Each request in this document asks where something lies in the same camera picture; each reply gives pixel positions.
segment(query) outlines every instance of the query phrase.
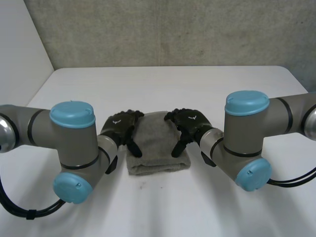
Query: gray robot arm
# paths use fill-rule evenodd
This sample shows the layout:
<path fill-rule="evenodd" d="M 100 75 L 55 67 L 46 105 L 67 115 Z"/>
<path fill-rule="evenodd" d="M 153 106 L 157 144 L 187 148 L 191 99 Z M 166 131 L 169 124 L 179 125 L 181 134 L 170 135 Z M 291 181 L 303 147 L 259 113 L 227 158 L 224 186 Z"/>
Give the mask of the gray robot arm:
<path fill-rule="evenodd" d="M 86 200 L 118 152 L 110 137 L 96 135 L 92 106 L 78 101 L 51 110 L 0 106 L 0 152 L 21 145 L 58 151 L 61 172 L 53 189 L 60 199 L 75 204 Z"/>
<path fill-rule="evenodd" d="M 272 173 L 261 156 L 264 138 L 294 132 L 316 140 L 316 93 L 269 99 L 259 91 L 237 91 L 226 99 L 224 133 L 212 128 L 199 145 L 239 186 L 253 191 Z"/>

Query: folded towel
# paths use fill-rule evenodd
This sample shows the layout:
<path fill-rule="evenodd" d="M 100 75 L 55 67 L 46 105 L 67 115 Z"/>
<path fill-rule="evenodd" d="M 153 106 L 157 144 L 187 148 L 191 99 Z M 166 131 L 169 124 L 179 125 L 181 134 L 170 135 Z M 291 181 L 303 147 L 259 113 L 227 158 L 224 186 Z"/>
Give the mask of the folded towel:
<path fill-rule="evenodd" d="M 186 151 L 178 158 L 171 156 L 180 133 L 171 121 L 164 121 L 166 114 L 167 112 L 154 112 L 139 119 L 133 139 L 143 156 L 136 158 L 127 151 L 126 163 L 130 175 L 172 172 L 190 167 L 191 162 Z"/>

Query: silver metal cap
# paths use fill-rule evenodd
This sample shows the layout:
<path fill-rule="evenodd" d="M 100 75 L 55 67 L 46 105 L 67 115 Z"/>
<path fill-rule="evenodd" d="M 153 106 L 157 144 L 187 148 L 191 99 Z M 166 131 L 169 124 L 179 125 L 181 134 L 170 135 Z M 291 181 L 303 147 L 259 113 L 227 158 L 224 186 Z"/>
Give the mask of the silver metal cap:
<path fill-rule="evenodd" d="M 316 141 L 316 109 L 308 115 L 304 125 L 304 133 L 306 137 Z"/>
<path fill-rule="evenodd" d="M 11 151 L 15 145 L 15 133 L 10 123 L 0 116 L 0 153 Z"/>

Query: logo on hand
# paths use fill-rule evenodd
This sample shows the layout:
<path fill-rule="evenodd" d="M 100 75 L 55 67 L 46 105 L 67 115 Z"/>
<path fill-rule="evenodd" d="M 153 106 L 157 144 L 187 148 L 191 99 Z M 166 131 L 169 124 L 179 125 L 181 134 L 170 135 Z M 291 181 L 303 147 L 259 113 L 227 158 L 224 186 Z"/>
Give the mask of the logo on hand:
<path fill-rule="evenodd" d="M 196 120 L 197 116 L 195 115 L 193 118 L 192 117 L 188 117 L 188 118 Z"/>
<path fill-rule="evenodd" d="M 112 121 L 114 124 L 117 124 L 117 123 L 119 123 L 121 120 L 119 120 L 119 121 Z"/>

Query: black band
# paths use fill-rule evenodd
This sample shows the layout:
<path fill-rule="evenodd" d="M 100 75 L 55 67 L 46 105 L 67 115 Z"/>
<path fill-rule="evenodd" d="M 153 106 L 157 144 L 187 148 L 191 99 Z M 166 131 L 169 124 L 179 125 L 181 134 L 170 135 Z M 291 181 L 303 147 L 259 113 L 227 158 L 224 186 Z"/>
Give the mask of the black band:
<path fill-rule="evenodd" d="M 233 152 L 233 151 L 231 151 L 231 150 L 229 150 L 227 147 L 225 147 L 224 146 L 224 150 L 227 152 L 227 153 L 229 153 L 229 154 L 231 154 L 231 155 L 233 155 L 233 156 L 235 156 L 235 157 L 256 157 L 256 156 L 258 156 L 258 155 L 260 155 L 261 154 L 261 152 L 262 152 L 262 149 L 260 150 L 260 151 L 258 151 L 258 152 L 255 152 L 255 153 L 238 153 L 238 152 Z"/>
<path fill-rule="evenodd" d="M 29 121 L 29 125 L 28 125 L 28 138 L 29 138 L 29 140 L 30 140 L 30 143 L 31 143 L 33 146 L 36 146 L 36 147 L 37 147 L 37 145 L 36 145 L 36 143 L 35 143 L 35 141 L 34 141 L 34 139 L 33 139 L 33 136 L 32 136 L 32 127 L 33 127 L 33 123 L 34 123 L 36 117 L 37 117 L 41 112 L 43 112 L 43 111 L 44 111 L 44 110 L 38 110 L 38 111 L 36 111 L 36 112 L 32 115 L 32 117 L 31 117 L 31 119 L 30 119 L 30 121 Z"/>
<path fill-rule="evenodd" d="M 102 151 L 106 155 L 106 157 L 108 158 L 109 164 L 110 164 L 111 160 L 110 160 L 109 154 L 102 147 L 98 147 L 98 148 L 100 151 Z"/>
<path fill-rule="evenodd" d="M 282 104 L 284 104 L 284 106 L 285 106 L 285 108 L 286 108 L 286 110 L 287 110 L 287 114 L 288 114 L 288 124 L 287 124 L 287 128 L 286 128 L 286 130 L 285 130 L 285 132 L 284 132 L 284 134 L 286 134 L 286 133 L 288 133 L 288 132 L 291 130 L 291 128 L 292 128 L 292 125 L 293 125 L 293 114 L 292 114 L 292 111 L 291 111 L 290 106 L 288 105 L 288 103 L 287 103 L 285 100 L 283 100 L 283 99 L 280 98 L 280 97 L 278 97 L 278 98 L 276 98 L 276 99 L 278 99 L 279 101 L 281 101 Z"/>
<path fill-rule="evenodd" d="M 97 162 L 98 159 L 99 159 L 99 155 L 93 161 L 89 162 L 88 164 L 82 164 L 82 165 L 77 165 L 77 166 L 68 166 L 68 165 L 60 163 L 60 165 L 61 165 L 61 167 L 65 168 L 65 169 L 71 169 L 71 170 L 84 169 L 84 168 L 87 168 L 89 166 L 92 166 L 95 162 Z"/>
<path fill-rule="evenodd" d="M 37 210 L 29 210 L 29 211 L 26 213 L 26 219 L 27 219 L 27 220 L 34 220 L 35 217 L 36 217 L 36 212 L 37 212 Z"/>
<path fill-rule="evenodd" d="M 213 151 L 214 151 L 214 149 L 215 149 L 215 147 L 217 146 L 217 144 L 218 143 L 220 143 L 221 141 L 223 141 L 224 140 L 224 138 L 223 137 L 221 137 L 220 139 L 218 139 L 214 144 L 213 144 L 213 146 L 212 146 L 212 148 L 211 148 L 211 151 L 209 152 L 209 157 L 211 157 L 211 159 L 213 159 Z"/>
<path fill-rule="evenodd" d="M 11 127 L 13 128 L 14 131 L 14 135 L 15 135 L 15 145 L 14 148 L 16 148 L 19 145 L 20 142 L 20 134 L 19 134 L 19 130 L 17 128 L 17 126 L 15 125 L 15 123 L 7 116 L 4 115 L 2 113 L 0 113 L 0 116 L 3 117 L 5 120 L 7 120 L 7 122 L 11 125 Z"/>
<path fill-rule="evenodd" d="M 307 117 L 308 117 L 308 115 L 310 115 L 310 113 L 311 113 L 314 109 L 316 109 L 316 105 L 313 105 L 309 110 L 307 110 L 307 112 L 306 112 L 306 113 L 304 114 L 304 116 L 303 116 L 303 119 L 302 119 L 302 122 L 301 122 L 301 132 L 302 132 L 302 134 L 303 134 L 304 136 L 306 136 L 306 135 L 305 135 L 305 132 L 304 132 L 304 127 L 305 127 L 305 123 L 306 123 Z"/>

